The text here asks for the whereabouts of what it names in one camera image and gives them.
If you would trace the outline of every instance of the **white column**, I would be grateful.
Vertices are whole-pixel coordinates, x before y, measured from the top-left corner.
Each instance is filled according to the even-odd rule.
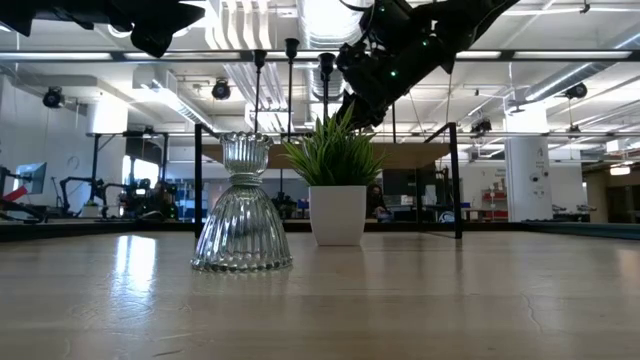
[[[546,108],[542,103],[520,106],[522,112],[506,111],[507,132],[547,132]],[[505,142],[509,221],[553,218],[549,147],[542,136],[512,137]]]
[[[121,133],[127,130],[129,108],[126,103],[105,95],[97,104],[91,104],[87,108],[89,129],[93,133]],[[110,136],[100,138],[100,146],[104,145],[98,153],[97,178],[105,183],[122,183],[122,160],[125,155],[126,139],[116,136],[109,140]],[[121,190],[110,188],[107,190],[107,203],[114,205],[117,202]],[[118,208],[109,207],[109,215],[118,216]]]

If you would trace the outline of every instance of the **clear glass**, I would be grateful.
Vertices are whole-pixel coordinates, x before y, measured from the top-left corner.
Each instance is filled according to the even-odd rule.
[[[273,140],[253,133],[230,133],[220,142],[232,186],[220,196],[204,225],[194,269],[270,270],[291,265],[289,245],[271,199],[260,188]]]

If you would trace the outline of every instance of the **person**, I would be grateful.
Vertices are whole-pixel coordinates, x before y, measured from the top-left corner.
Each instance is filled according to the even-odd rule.
[[[387,206],[384,204],[380,185],[369,185],[367,188],[367,217],[377,219],[388,213],[389,210],[387,210]]]

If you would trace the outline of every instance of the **green plant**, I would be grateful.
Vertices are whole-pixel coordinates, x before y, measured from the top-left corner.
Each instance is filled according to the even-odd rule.
[[[300,145],[284,143],[285,156],[310,186],[369,185],[382,170],[385,156],[375,158],[374,134],[351,130],[352,111],[340,121],[336,115],[324,125],[316,120],[316,132]]]

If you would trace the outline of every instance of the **fluorescent light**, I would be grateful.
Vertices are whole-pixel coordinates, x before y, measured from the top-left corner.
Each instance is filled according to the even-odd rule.
[[[504,16],[552,15],[552,14],[577,13],[580,10],[582,10],[582,8],[548,9],[548,10],[508,10],[502,13],[502,15]]]
[[[107,25],[107,30],[109,31],[109,34],[111,34],[111,36],[118,39],[124,39],[131,35],[131,31],[120,32],[111,25]]]
[[[176,33],[173,34],[173,37],[174,38],[183,37],[183,36],[187,35],[190,30],[191,30],[191,26],[187,26],[184,29],[180,29],[180,30],[176,31]]]
[[[626,59],[631,51],[516,51],[514,59]]]
[[[129,60],[157,60],[155,57],[143,52],[124,53]],[[239,60],[240,54],[235,51],[199,51],[182,52],[168,51],[163,56],[164,60]]]
[[[109,53],[94,52],[0,52],[0,60],[37,60],[37,61],[58,61],[58,60],[112,60]]]
[[[609,169],[611,176],[622,176],[631,174],[631,168],[628,166],[615,166]]]
[[[320,56],[320,54],[324,54],[324,53],[331,53],[335,56],[338,56],[339,52],[338,51],[317,51],[317,50],[312,50],[312,51],[307,51],[307,50],[298,50],[298,56],[296,58],[297,61],[300,61],[300,59],[309,59],[308,61],[316,61],[318,59],[318,56]],[[267,59],[286,59],[287,58],[287,54],[284,51],[269,51],[267,53]]]
[[[618,140],[607,141],[606,148],[608,153],[620,151],[620,141]]]
[[[500,51],[462,51],[456,54],[456,59],[497,59]]]

